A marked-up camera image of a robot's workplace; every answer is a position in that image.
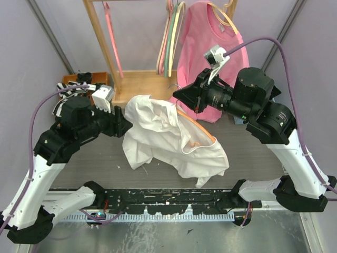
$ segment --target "wooden shelf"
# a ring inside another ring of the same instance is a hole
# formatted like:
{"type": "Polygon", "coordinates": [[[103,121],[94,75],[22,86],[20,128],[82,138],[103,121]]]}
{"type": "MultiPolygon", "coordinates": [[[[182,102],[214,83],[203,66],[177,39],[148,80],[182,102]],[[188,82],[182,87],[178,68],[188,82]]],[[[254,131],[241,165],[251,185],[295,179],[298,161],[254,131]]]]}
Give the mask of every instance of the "wooden shelf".
{"type": "Polygon", "coordinates": [[[123,71],[121,89],[115,87],[115,96],[112,104],[125,108],[128,101],[137,95],[150,94],[154,99],[168,100],[177,89],[171,84],[177,83],[176,71],[172,71],[172,77],[164,78],[157,75],[155,70],[149,71],[123,71]]]}

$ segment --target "white bracket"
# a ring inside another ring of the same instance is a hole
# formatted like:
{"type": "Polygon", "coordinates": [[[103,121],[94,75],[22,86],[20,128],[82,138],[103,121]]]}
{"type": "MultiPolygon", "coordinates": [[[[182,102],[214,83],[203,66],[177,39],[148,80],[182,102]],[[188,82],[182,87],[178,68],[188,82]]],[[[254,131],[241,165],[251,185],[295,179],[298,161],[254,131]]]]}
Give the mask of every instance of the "white bracket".
{"type": "Polygon", "coordinates": [[[209,77],[208,84],[211,83],[214,77],[216,77],[222,67],[229,61],[230,57],[223,57],[223,54],[226,53],[226,50],[219,45],[215,45],[209,51],[204,54],[204,57],[209,62],[212,67],[212,72],[209,77]]]}

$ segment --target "striped cloth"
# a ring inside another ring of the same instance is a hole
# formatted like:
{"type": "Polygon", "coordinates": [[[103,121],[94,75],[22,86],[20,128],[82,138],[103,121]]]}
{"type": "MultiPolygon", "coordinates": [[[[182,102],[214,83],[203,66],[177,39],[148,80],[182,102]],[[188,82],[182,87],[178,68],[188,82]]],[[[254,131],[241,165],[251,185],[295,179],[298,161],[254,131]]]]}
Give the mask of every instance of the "striped cloth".
{"type": "MultiPolygon", "coordinates": [[[[65,83],[58,83],[57,84],[57,90],[61,90],[67,87],[73,87],[73,86],[77,86],[77,85],[86,85],[86,83],[76,83],[76,82],[72,82],[69,81],[68,84],[65,83]]],[[[76,88],[74,90],[68,90],[65,92],[61,92],[59,93],[59,96],[61,97],[61,100],[58,101],[58,103],[55,105],[52,114],[57,116],[57,117],[61,117],[61,111],[62,111],[62,105],[68,101],[68,99],[72,96],[78,96],[80,94],[86,93],[88,92],[87,88],[76,88]]]]}

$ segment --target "wire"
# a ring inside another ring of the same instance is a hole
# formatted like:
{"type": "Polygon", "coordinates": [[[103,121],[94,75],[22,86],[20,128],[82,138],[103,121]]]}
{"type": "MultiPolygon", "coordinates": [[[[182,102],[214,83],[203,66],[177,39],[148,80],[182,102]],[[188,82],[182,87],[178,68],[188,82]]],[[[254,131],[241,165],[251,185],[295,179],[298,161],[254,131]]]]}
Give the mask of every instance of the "wire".
{"type": "Polygon", "coordinates": [[[72,86],[72,87],[67,87],[58,91],[53,92],[52,94],[48,95],[46,98],[42,99],[42,101],[37,105],[37,107],[35,108],[32,118],[31,118],[31,123],[29,125],[29,136],[28,136],[28,154],[29,154],[29,173],[28,173],[28,180],[26,181],[19,197],[17,198],[16,202],[14,203],[11,211],[9,212],[8,217],[6,218],[6,220],[4,221],[4,223],[2,224],[1,228],[0,228],[0,235],[2,234],[2,232],[4,231],[5,227],[7,226],[7,224],[9,223],[11,217],[13,217],[13,213],[16,211],[18,205],[20,204],[21,200],[23,199],[23,197],[25,196],[29,184],[31,183],[31,179],[33,176],[33,172],[34,172],[34,162],[33,162],[33,126],[34,126],[34,121],[37,115],[37,112],[39,111],[39,109],[41,108],[41,106],[48,101],[50,98],[52,98],[55,95],[58,95],[61,92],[65,92],[68,90],[75,90],[78,88],[89,88],[89,85],[78,85],[78,86],[72,86]]]}
{"type": "MultiPolygon", "coordinates": [[[[255,41],[261,41],[261,40],[268,40],[268,41],[273,42],[280,50],[282,60],[283,60],[283,64],[284,64],[284,69],[285,69],[285,76],[286,76],[286,80],[287,80],[287,83],[288,83],[290,100],[291,100],[291,103],[293,105],[293,110],[294,110],[294,114],[295,114],[295,118],[296,118],[296,122],[297,122],[297,130],[298,130],[299,140],[300,140],[301,149],[303,151],[303,154],[304,154],[306,160],[308,161],[310,167],[312,168],[313,172],[318,177],[319,181],[322,183],[322,185],[324,185],[326,188],[328,188],[333,193],[337,194],[337,189],[334,189],[330,185],[328,185],[329,183],[327,183],[324,180],[324,178],[321,176],[318,168],[316,167],[315,163],[311,159],[311,155],[308,154],[308,151],[306,149],[306,145],[305,145],[304,137],[303,137],[303,132],[302,132],[302,126],[301,126],[300,117],[299,117],[299,112],[298,112],[296,102],[295,102],[295,99],[294,99],[294,95],[293,95],[293,91],[292,91],[292,82],[291,82],[291,78],[290,78],[290,71],[289,71],[288,63],[287,63],[286,56],[285,56],[285,53],[284,53],[284,48],[282,47],[281,43],[277,39],[275,39],[273,37],[268,37],[268,36],[253,38],[249,41],[246,41],[246,42],[240,44],[239,46],[233,48],[232,50],[229,50],[228,52],[223,54],[223,56],[226,57],[226,56],[236,52],[237,50],[243,48],[244,46],[247,46],[247,45],[249,45],[249,44],[251,44],[255,41]]],[[[328,200],[329,201],[337,201],[337,199],[328,199],[328,200]]]]}
{"type": "Polygon", "coordinates": [[[242,224],[241,224],[241,227],[242,227],[242,228],[243,228],[243,225],[246,223],[246,220],[247,220],[248,215],[249,215],[250,208],[251,208],[251,203],[248,202],[247,212],[246,212],[246,215],[244,216],[243,222],[242,222],[242,224]]]}

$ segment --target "table surface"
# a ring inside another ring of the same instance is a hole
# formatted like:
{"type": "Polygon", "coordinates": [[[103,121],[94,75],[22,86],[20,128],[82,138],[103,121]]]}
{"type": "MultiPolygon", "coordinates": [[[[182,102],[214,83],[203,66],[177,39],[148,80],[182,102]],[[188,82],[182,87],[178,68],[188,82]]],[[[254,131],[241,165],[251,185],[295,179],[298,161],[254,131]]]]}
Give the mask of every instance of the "table surface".
{"type": "MultiPolygon", "coordinates": [[[[216,123],[199,121],[224,148],[230,163],[224,176],[203,188],[232,188],[239,179],[272,180],[283,175],[281,163],[263,144],[223,114],[216,123]]],[[[122,149],[123,138],[100,135],[81,147],[54,181],[53,188],[78,188],[93,180],[104,188],[195,188],[197,178],[183,179],[169,164],[153,159],[132,170],[122,149]]]]}

